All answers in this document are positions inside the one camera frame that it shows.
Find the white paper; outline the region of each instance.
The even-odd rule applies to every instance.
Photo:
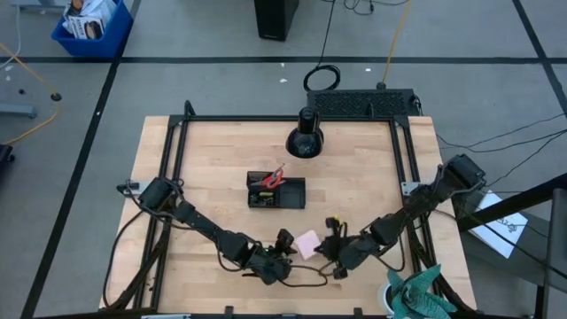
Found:
[[[488,193],[478,204],[477,211],[485,209],[501,201],[502,199],[498,197],[498,195],[492,193],[491,191],[488,191]],[[486,225],[515,244],[517,243],[517,240],[520,238],[525,228],[524,226],[519,225],[525,225],[527,222],[528,220],[520,213],[515,213],[506,216],[498,221],[489,222]],[[502,238],[495,235],[485,226],[478,226],[472,230],[469,230],[469,232],[483,241],[485,244],[493,248],[496,252],[504,256],[504,258],[506,259],[510,257],[512,251],[514,250],[513,245],[510,245],[502,240]]]

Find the wooden table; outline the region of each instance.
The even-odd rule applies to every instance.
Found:
[[[431,182],[441,163],[431,118],[410,118],[411,133],[422,181]],[[325,145],[314,159],[297,159],[284,148],[295,122],[191,122],[183,157],[181,178],[185,197],[200,213],[227,230],[242,231],[271,244],[281,228],[295,237],[315,230],[322,239],[326,217],[338,215],[348,222],[350,233],[358,232],[376,217],[401,208],[398,177],[387,123],[323,122]],[[132,179],[149,181],[158,174],[167,117],[147,117],[136,155]],[[399,131],[400,140],[403,133]],[[402,144],[404,166],[410,180],[408,159]],[[175,147],[170,157],[173,166]],[[246,171],[273,170],[285,163],[284,175],[307,179],[304,210],[250,209],[246,205]],[[444,203],[439,209],[452,213]],[[137,209],[126,200],[120,228]],[[115,300],[140,266],[148,216],[136,221],[118,244],[108,287]],[[456,223],[442,214],[430,217],[437,261],[447,281],[471,307],[475,299]],[[403,236],[406,269],[411,273],[407,237]],[[295,264],[321,267],[326,260],[317,255]],[[394,267],[401,263],[400,245],[384,259]],[[214,244],[196,232],[173,230],[167,255],[160,312],[222,313],[235,307],[238,314],[341,314],[362,307],[364,314],[385,314],[377,302],[377,290],[387,283],[386,268],[369,257],[347,279],[321,288],[266,286],[260,279],[241,277],[221,269]],[[153,276],[148,277],[144,305],[149,305]],[[291,284],[319,283],[315,272],[294,269]]]

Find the green fabric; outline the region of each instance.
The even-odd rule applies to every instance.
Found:
[[[395,271],[388,271],[395,319],[450,318],[447,313],[454,312],[457,308],[443,298],[427,292],[440,272],[441,265],[435,265],[404,281]]]

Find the pink sponge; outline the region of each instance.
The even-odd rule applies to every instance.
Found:
[[[308,260],[316,254],[314,249],[320,244],[321,241],[319,241],[319,237],[314,230],[310,230],[295,239],[295,245],[298,247],[299,252],[301,253],[301,257],[303,257],[304,261]]]

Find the lamp shade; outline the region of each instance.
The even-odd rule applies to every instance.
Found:
[[[285,149],[301,159],[312,159],[322,151],[324,136],[319,128],[321,117],[311,107],[299,111],[298,126],[287,137]]]

